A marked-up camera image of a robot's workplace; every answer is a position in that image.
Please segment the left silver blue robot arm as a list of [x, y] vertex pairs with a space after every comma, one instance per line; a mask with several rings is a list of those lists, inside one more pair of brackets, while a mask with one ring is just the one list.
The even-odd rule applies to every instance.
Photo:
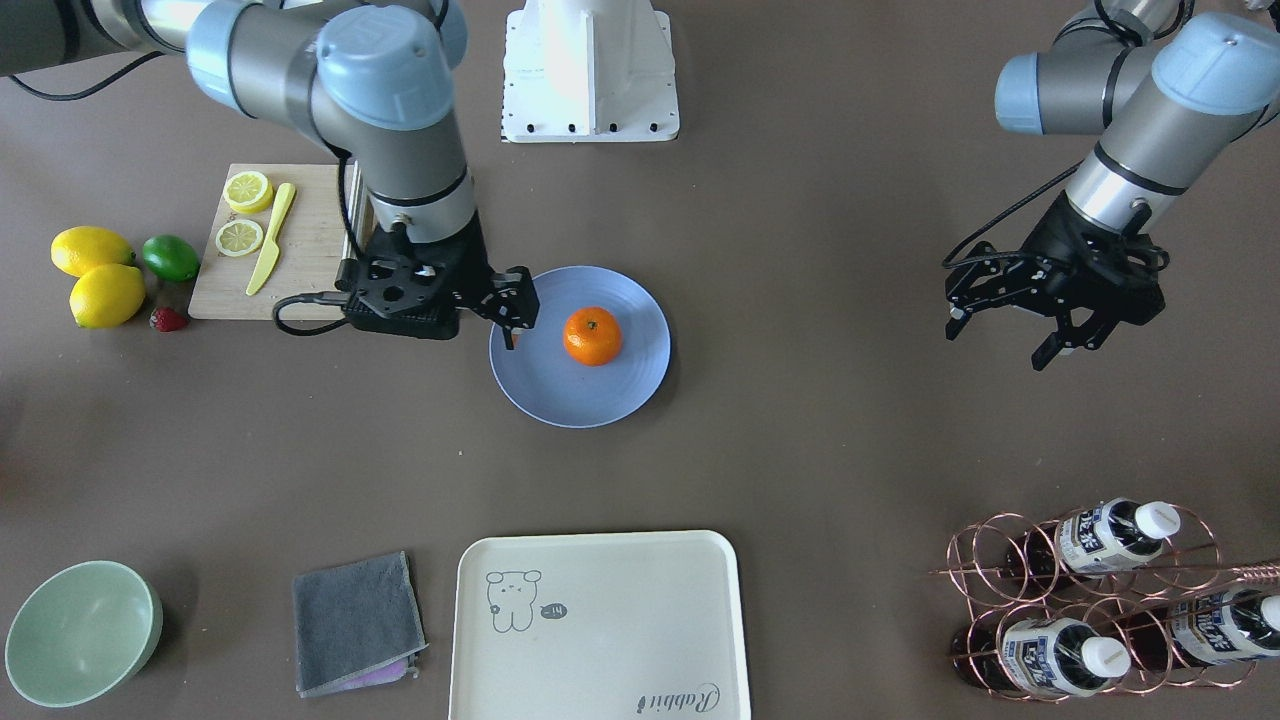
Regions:
[[1153, 224], [1222, 150], [1277, 115], [1277, 82], [1275, 27], [1194, 15], [1189, 1], [1093, 1], [1048, 51], [1010, 59], [995, 91], [1005, 129], [1096, 141], [1051, 179], [1057, 196], [1019, 249], [974, 232], [946, 256], [946, 337], [996, 307], [1051, 318], [1030, 356], [1042, 370], [1155, 319], [1169, 254]]

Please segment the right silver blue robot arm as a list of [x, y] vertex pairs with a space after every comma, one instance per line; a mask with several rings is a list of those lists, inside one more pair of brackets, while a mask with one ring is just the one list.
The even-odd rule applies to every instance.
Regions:
[[5, 1], [3, 73], [115, 53], [182, 56], [192, 81], [243, 117], [291, 127], [355, 161], [376, 224], [346, 229], [329, 292], [279, 300], [339, 307], [360, 331], [457, 334], [460, 313], [507, 348], [538, 319], [526, 266], [486, 258], [452, 70], [465, 55], [452, 1]]

